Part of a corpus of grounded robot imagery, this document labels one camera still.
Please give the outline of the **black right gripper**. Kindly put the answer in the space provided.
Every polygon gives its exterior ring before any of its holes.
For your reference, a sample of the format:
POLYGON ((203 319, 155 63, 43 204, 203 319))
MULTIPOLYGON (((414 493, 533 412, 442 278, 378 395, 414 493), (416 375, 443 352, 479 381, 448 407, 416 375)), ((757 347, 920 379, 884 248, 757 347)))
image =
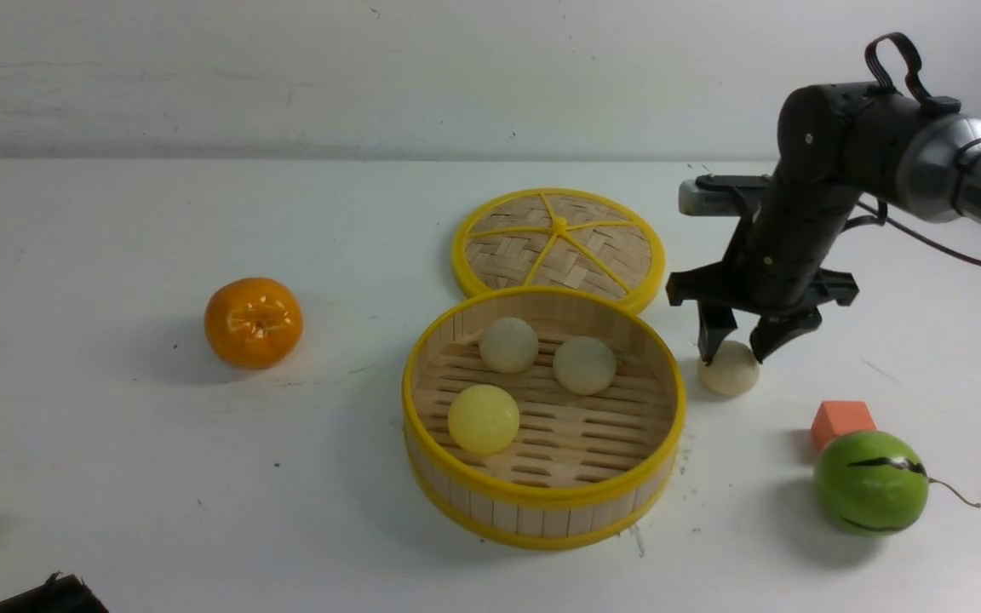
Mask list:
POLYGON ((670 274, 670 304, 697 302, 702 364, 712 364, 725 338, 738 329, 733 310, 762 317, 749 345, 763 364, 820 327, 823 318, 814 307, 855 301, 859 286, 853 276, 825 269, 823 261, 859 199, 859 191, 834 183, 768 183, 755 214, 739 217, 720 261, 670 274))

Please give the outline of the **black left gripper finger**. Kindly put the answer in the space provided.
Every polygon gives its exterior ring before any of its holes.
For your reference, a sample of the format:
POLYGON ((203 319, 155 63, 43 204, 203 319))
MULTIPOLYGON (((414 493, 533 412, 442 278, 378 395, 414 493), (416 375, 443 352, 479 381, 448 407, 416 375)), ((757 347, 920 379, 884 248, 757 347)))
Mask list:
POLYGON ((0 601, 0 613, 108 613, 81 578, 54 573, 28 591, 0 601))

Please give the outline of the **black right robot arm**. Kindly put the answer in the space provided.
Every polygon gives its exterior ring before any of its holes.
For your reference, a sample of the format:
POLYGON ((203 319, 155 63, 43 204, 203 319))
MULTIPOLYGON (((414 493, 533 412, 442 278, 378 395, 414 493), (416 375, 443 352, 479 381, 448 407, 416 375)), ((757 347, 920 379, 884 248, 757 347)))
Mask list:
POLYGON ((904 92, 872 40, 864 51, 872 81, 811 85, 788 96, 769 175, 681 183, 685 215, 738 220, 720 261, 673 272, 666 284, 674 306, 697 304, 704 364, 737 328, 736 312, 758 315, 749 341, 762 361, 817 329, 822 304, 852 304, 853 276, 823 267, 846 230, 889 224, 894 207, 931 224, 981 224, 981 120, 924 87, 921 55, 906 35, 888 32, 883 40, 904 60, 904 92))

